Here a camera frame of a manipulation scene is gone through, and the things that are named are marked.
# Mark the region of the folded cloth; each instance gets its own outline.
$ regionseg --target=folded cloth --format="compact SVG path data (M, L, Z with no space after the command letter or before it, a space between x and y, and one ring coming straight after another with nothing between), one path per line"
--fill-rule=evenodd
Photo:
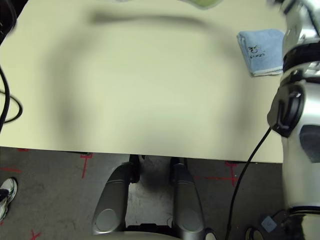
M277 75L283 72L283 32L277 29L241 31L237 39L245 63L254 76Z

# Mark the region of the table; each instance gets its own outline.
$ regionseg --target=table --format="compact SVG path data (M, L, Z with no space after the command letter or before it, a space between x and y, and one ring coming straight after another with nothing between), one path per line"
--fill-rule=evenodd
M286 26L264 0L206 11L177 0L29 0L0 46L24 106L0 145L245 161L280 77L251 77L236 35L267 28ZM276 133L254 161L283 161Z

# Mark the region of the black cable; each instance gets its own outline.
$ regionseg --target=black cable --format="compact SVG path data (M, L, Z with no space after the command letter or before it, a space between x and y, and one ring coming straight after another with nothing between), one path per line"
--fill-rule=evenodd
M286 210L285 209L280 209L280 210L278 210L278 211L276 211L272 216L271 216L271 218L273 219L275 216L277 216L279 213L281 213L281 212L285 212Z
M4 123L6 121L6 117L8 114L8 110L9 110L9 105L10 105L10 91L9 91L9 85L6 79L6 76L4 74L4 72L1 69L0 66L0 75L2 78L2 82L3 82L3 86L4 86L4 95L5 95L5 99L4 99L4 106L3 106L3 110L0 116L0 132L2 130L2 127L4 126Z
M10 31L16 26L17 24L17 13L16 13L16 9L13 6L11 0L4 0L10 10L10 13L12 15L12 24L11 24L11 28Z
M4 91L0 90L0 94L5 95L6 93L5 93ZM6 120L4 121L4 124L7 124L7 123L10 123L10 122L13 122L13 121L17 120L18 118L20 118L20 116L21 116L22 113L24 112L24 108L23 108L21 102L20 102L16 97L14 97L14 96L12 96L12 95L10 95L10 98L11 98L13 101L15 101L15 103L18 105L19 110L18 110L18 113L17 113L14 117L9 118L9 119L6 119Z
M232 222L232 214L233 214L233 210L234 210L234 204L235 204L236 195L238 193L241 180L244 177L244 175L246 173L246 170L247 170L251 160L254 158L256 152L258 151L260 146L264 143L264 141L266 140L266 138L268 137L270 132L271 132L271 128L269 127L268 130L266 131L266 133L264 134L264 136L261 138L261 140L258 143L258 145L255 147L255 149L251 153L248 161L246 162L245 166L242 169L242 172L241 172L241 174L239 176L238 181L236 182L235 189L234 189L234 192L233 192L233 195L232 195L232 199L231 199L230 209L229 209L229 217L228 217L228 223L227 223L227 226L226 226L225 240L229 239L229 235L230 235L230 231L231 231L231 222Z

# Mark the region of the sneaker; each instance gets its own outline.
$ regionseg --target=sneaker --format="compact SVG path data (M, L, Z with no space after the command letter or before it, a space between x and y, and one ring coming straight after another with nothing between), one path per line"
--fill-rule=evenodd
M15 198L17 190L18 184L14 178L8 178L0 186L0 221L7 215L8 205Z

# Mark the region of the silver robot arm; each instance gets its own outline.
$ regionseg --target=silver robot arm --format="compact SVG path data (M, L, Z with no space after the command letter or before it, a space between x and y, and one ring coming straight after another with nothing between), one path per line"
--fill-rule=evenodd
M283 76L267 115L282 137L287 235L320 239L320 0L278 0L286 16Z

